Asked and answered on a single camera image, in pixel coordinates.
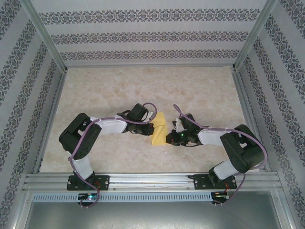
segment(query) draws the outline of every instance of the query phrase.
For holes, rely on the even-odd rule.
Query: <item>floor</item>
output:
[[[245,123],[229,67],[69,69],[41,172],[72,171],[58,138],[79,113],[108,117],[145,102],[164,112],[168,132],[178,117],[174,103],[203,125]],[[131,133],[99,137],[90,152],[95,172],[207,172],[227,159],[221,146],[152,146]]]

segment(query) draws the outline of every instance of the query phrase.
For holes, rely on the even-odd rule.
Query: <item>purple cable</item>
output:
[[[192,123],[194,123],[195,125],[199,126],[200,128],[203,128],[203,129],[206,129],[206,130],[214,130],[214,131],[231,131],[231,132],[235,132],[235,133],[241,134],[241,135],[243,135],[243,136],[245,136],[245,137],[251,139],[251,140],[254,141],[255,143],[257,143],[258,146],[262,149],[262,151],[263,151],[263,153],[264,153],[264,160],[263,160],[262,164],[260,164],[260,165],[258,165],[258,166],[256,166],[256,167],[253,167],[253,168],[250,169],[250,170],[257,169],[257,168],[261,168],[261,167],[263,167],[263,166],[267,163],[267,151],[266,151],[266,149],[264,148],[264,146],[263,146],[258,140],[256,140],[254,137],[252,137],[252,136],[250,136],[250,135],[248,135],[248,134],[246,134],[246,133],[244,133],[244,132],[242,132],[242,131],[235,130],[235,129],[205,127],[205,126],[200,125],[199,123],[195,122],[194,120],[190,119],[190,118],[187,117],[185,114],[183,114],[182,111],[180,110],[180,108],[179,108],[176,104],[174,104],[173,106],[174,106],[174,108],[179,112],[180,117],[182,116],[182,117],[186,118],[187,120],[189,120],[190,122],[192,122]],[[238,192],[238,190],[242,187],[245,178],[246,178],[246,175],[244,174],[244,178],[243,178],[242,182],[241,182],[240,185],[237,187],[237,189],[235,190],[235,192],[234,192],[234,194],[231,196],[231,198],[229,198],[229,199],[226,201],[226,203],[229,202],[229,200],[231,200],[231,199],[236,195],[236,193]]]
[[[96,200],[95,200],[92,204],[90,204],[89,206],[86,206],[86,208],[91,208],[91,207],[93,207],[93,206],[99,201],[99,199],[100,199],[100,191],[99,191],[95,186],[93,186],[92,184],[90,184],[90,183],[87,182],[84,178],[82,178],[82,177],[80,176],[80,174],[76,171],[76,168],[75,168],[75,166],[74,166],[72,160],[73,160],[73,158],[74,158],[76,152],[77,152],[78,149],[80,148],[81,143],[82,143],[82,141],[83,141],[85,135],[87,134],[89,128],[90,128],[93,124],[95,124],[95,123],[97,123],[97,122],[99,122],[99,121],[103,121],[103,120],[119,120],[119,121],[124,121],[124,122],[127,122],[127,123],[140,124],[140,125],[150,123],[150,122],[156,117],[158,110],[157,110],[157,107],[156,107],[154,104],[152,104],[152,103],[144,103],[143,106],[148,105],[148,104],[152,105],[152,106],[154,107],[154,110],[155,110],[155,111],[154,111],[154,114],[152,115],[151,119],[148,120],[148,121],[146,121],[146,122],[134,122],[134,121],[130,121],[130,120],[123,119],[123,118],[117,118],[117,117],[100,118],[100,119],[96,119],[96,120],[92,121],[91,123],[89,123],[89,125],[86,127],[86,129],[85,129],[84,132],[82,133],[82,136],[81,136],[81,138],[80,138],[80,140],[79,140],[77,146],[75,147],[75,149],[74,149],[72,155],[68,158],[68,161],[70,161],[70,164],[71,164],[71,166],[72,166],[72,168],[73,168],[73,171],[74,171],[75,174],[79,177],[79,179],[80,179],[82,182],[84,182],[86,185],[89,185],[90,187],[92,187],[92,188],[96,191],[96,194],[97,194]]]

